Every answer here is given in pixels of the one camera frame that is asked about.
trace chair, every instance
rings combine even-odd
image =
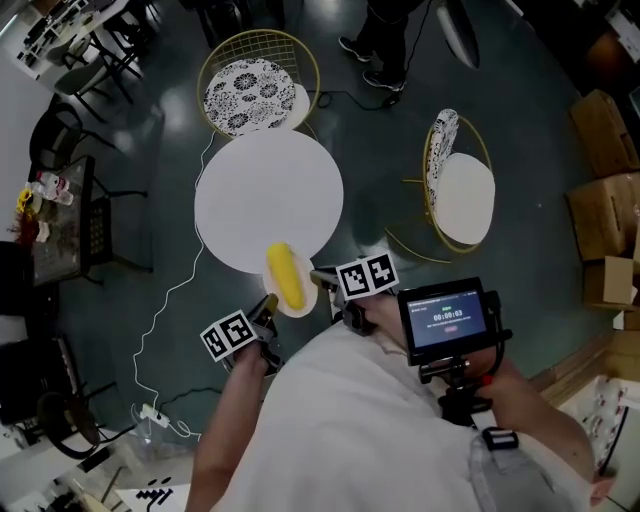
[[[291,76],[296,94],[313,93],[306,115],[298,126],[308,119],[320,96],[320,70],[311,51],[299,39],[278,30],[249,30],[221,43],[205,61],[198,76],[197,99],[200,112],[207,123],[228,138],[232,135],[221,130],[207,116],[204,97],[213,77],[225,66],[238,60],[261,58],[279,64]]]
[[[104,91],[96,88],[96,85],[111,77],[116,86],[122,92],[122,95],[129,103],[133,103],[131,96],[120,82],[116,70],[111,68],[105,58],[100,55],[86,66],[75,68],[67,71],[54,85],[56,92],[65,96],[74,96],[82,105],[101,123],[106,121],[100,117],[95,110],[82,98],[88,91],[111,99],[111,96]]]
[[[89,237],[88,247],[83,249],[83,253],[88,255],[89,268],[94,265],[102,265],[113,261],[120,265],[135,270],[136,272],[152,273],[153,268],[138,265],[132,261],[123,258],[113,252],[111,243],[111,197],[120,197],[125,195],[138,194],[146,197],[146,192],[126,191],[126,192],[108,192],[94,176],[94,181],[101,187],[107,195],[91,202],[89,211]],[[88,281],[103,285],[101,280],[93,279],[84,274],[84,278]]]
[[[87,137],[117,149],[97,133],[85,130],[80,116],[71,105],[56,103],[43,114],[33,129],[29,142],[31,163],[37,170],[59,171],[69,164],[76,146]]]
[[[86,65],[88,62],[83,58],[83,55],[90,44],[91,39],[89,37],[85,37],[75,43],[71,39],[63,45],[50,48],[44,58],[55,66],[66,66],[68,69],[73,68],[76,62]]]
[[[51,444],[67,457],[76,460],[86,459],[101,444],[115,441],[135,428],[134,426],[128,427],[112,438],[103,440],[100,437],[104,434],[101,433],[100,426],[96,423],[87,406],[93,397],[115,385],[116,383],[112,382],[84,398],[55,391],[44,393],[38,400],[38,426],[51,441]],[[80,433],[88,445],[82,443],[84,446],[80,447],[77,443],[72,447],[65,443],[65,440],[76,432]]]
[[[486,166],[463,153],[450,155],[457,134],[458,119],[463,121],[478,140]],[[425,219],[434,227],[447,249],[456,254],[467,254],[480,245],[491,224],[495,183],[489,153],[471,122],[450,109],[440,112],[427,134],[421,179],[402,182],[422,185]],[[400,247],[420,259],[451,263],[412,250],[389,228],[385,228],[385,232]]]
[[[227,39],[252,24],[247,0],[180,0],[180,4],[198,14],[209,48],[215,46],[214,32]]]
[[[103,28],[111,34],[115,43],[127,56],[130,54],[144,55],[147,52],[147,43],[156,36],[156,31],[147,21],[146,8],[149,9],[157,23],[158,20],[155,17],[154,10],[155,12],[158,12],[158,10],[150,0],[131,0],[123,12],[107,20],[103,25]],[[125,12],[131,14],[138,23],[132,24],[125,21],[122,16]],[[120,34],[131,46],[124,46],[116,33]]]

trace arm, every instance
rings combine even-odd
[[[390,295],[376,295],[358,301],[365,316],[378,325],[406,351],[398,301]],[[482,375],[493,364],[495,349],[467,356],[470,374]],[[502,428],[530,435],[554,451],[585,480],[593,476],[593,451],[584,430],[570,416],[557,410],[540,396],[515,365],[504,359],[491,385],[478,396],[493,400],[493,413]]]
[[[240,352],[196,449],[187,512],[209,512],[227,490],[256,428],[266,370],[257,343]]]

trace yellow corn toy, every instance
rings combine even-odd
[[[284,242],[269,246],[267,263],[287,304],[296,311],[302,309],[305,304],[304,290],[289,246]]]

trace white shirt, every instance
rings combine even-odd
[[[416,369],[390,347],[337,324],[287,362],[215,510],[478,512],[468,468],[475,432],[442,420]],[[575,509],[589,510],[589,484],[520,438]]]

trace cardboard box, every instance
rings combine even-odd
[[[640,218],[640,173],[620,174],[567,194],[583,261],[618,256],[632,247]]]
[[[640,332],[616,331],[609,344],[605,370],[607,375],[640,381]]]
[[[624,330],[640,331],[640,311],[625,311]]]
[[[633,301],[633,280],[640,274],[640,224],[632,258],[607,256],[602,263],[584,268],[584,303],[595,308],[640,310]]]
[[[595,90],[570,109],[597,177],[640,169],[640,160],[611,96]]]

